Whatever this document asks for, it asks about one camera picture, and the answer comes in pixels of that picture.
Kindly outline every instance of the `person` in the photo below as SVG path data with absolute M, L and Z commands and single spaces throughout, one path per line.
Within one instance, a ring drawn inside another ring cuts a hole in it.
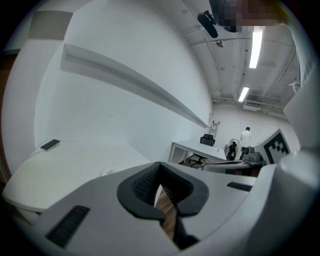
M 241 148 L 242 154 L 241 154 L 240 160 L 244 158 L 245 151 L 246 151 L 246 148 L 249 146 L 250 139 L 251 139 L 250 127 L 247 127 L 245 128 L 245 131 L 241 133 L 240 142 L 242 145 L 242 148 Z

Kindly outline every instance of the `white table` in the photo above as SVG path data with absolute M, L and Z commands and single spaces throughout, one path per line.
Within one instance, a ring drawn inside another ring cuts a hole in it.
M 176 148 L 180 148 L 186 151 L 186 153 L 184 154 L 184 162 L 186 162 L 188 152 L 192 152 L 199 156 L 211 159 L 215 162 L 226 161 L 226 155 L 223 149 L 218 149 L 213 146 L 201 144 L 200 141 L 191 139 L 172 142 L 172 149 L 169 157 L 169 162 L 172 162 Z
M 2 193 L 10 204 L 44 212 L 84 183 L 134 166 L 150 163 L 128 144 L 60 142 L 25 160 Z

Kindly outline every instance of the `desk leg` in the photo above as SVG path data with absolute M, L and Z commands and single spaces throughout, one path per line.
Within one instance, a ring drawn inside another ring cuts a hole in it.
M 169 157 L 169 162 L 172 162 L 172 158 L 174 157 L 175 149 L 176 149 L 176 144 L 173 143 L 172 148 L 171 148 L 170 157 Z
M 185 151 L 183 155 L 183 163 L 185 164 L 187 162 L 187 156 L 188 156 L 189 151 Z

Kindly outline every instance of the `black slot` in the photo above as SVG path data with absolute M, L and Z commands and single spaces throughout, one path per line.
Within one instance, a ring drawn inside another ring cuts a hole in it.
M 240 184 L 240 183 L 236 183 L 236 182 L 230 182 L 226 186 L 230 187 L 230 188 L 237 189 L 237 190 L 247 191 L 247 192 L 250 192 L 250 190 L 252 189 L 252 186 L 250 186 L 250 185 Z
M 77 205 L 46 236 L 51 242 L 64 248 L 87 216 L 89 208 Z

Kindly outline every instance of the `fluorescent light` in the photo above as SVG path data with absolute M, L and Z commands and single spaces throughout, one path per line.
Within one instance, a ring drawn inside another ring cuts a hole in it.
M 262 31 L 253 32 L 251 60 L 249 65 L 249 68 L 251 69 L 255 69 L 257 67 L 258 59 L 260 55 L 261 43 L 262 43 Z
M 239 101 L 243 102 L 245 97 L 247 96 L 247 93 L 249 92 L 249 87 L 243 87 L 242 93 L 240 95 Z

